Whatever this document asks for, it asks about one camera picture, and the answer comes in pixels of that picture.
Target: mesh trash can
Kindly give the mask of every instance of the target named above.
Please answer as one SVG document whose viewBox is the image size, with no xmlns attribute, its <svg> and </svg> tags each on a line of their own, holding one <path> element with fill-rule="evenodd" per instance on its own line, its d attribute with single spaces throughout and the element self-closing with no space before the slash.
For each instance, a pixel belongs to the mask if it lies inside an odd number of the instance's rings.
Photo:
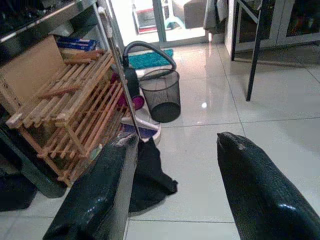
<svg viewBox="0 0 320 240">
<path fill-rule="evenodd" d="M 179 73 L 171 69 L 151 71 L 140 79 L 140 87 L 153 120 L 168 123 L 179 117 Z"/>
</svg>

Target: black wastebasket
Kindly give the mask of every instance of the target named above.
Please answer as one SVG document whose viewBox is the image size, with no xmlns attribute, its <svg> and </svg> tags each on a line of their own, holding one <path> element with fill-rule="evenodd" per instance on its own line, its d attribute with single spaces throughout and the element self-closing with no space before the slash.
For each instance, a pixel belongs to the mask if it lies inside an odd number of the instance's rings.
<svg viewBox="0 0 320 240">
<path fill-rule="evenodd" d="M 151 118 L 168 123 L 179 117 L 181 112 L 179 73 L 171 69 L 158 69 L 140 79 Z"/>
</svg>

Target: glossy tile floor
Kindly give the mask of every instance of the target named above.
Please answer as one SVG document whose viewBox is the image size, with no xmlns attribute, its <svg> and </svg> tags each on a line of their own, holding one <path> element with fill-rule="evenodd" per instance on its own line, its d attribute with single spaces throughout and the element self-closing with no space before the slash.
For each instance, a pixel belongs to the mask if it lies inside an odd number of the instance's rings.
<svg viewBox="0 0 320 240">
<path fill-rule="evenodd" d="M 126 240 L 238 240 L 217 162 L 217 133 L 262 147 L 320 214 L 320 47 L 260 55 L 251 102 L 245 101 L 250 54 L 223 44 L 174 49 L 181 116 L 162 124 L 162 168 L 178 192 L 127 221 Z M 145 106 L 140 118 L 152 122 Z M 64 198 L 38 193 L 31 207 L 0 213 L 0 239 L 40 240 Z"/>
</svg>

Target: teal doormat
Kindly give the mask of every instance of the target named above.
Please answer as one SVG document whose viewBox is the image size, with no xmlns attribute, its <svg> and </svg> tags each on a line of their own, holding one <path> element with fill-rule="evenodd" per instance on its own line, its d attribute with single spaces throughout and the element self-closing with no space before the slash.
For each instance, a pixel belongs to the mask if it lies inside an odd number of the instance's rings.
<svg viewBox="0 0 320 240">
<path fill-rule="evenodd" d="M 170 57 L 174 55 L 173 49 L 164 50 Z M 147 52 L 129 56 L 129 63 L 134 69 L 147 69 L 158 66 L 170 65 L 170 63 L 156 52 Z"/>
</svg>

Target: cabinet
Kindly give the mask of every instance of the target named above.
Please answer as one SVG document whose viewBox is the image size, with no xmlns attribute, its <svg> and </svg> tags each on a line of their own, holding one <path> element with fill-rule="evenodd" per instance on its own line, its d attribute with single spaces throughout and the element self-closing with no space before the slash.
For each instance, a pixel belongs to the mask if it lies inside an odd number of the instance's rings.
<svg viewBox="0 0 320 240">
<path fill-rule="evenodd" d="M 246 0 L 256 12 L 261 0 Z M 229 0 L 229 22 L 225 43 L 231 52 L 235 0 Z M 268 0 L 268 13 L 261 47 L 271 48 L 289 44 L 320 41 L 319 0 Z M 240 8 L 238 15 L 236 51 L 253 49 L 257 24 Z"/>
</svg>

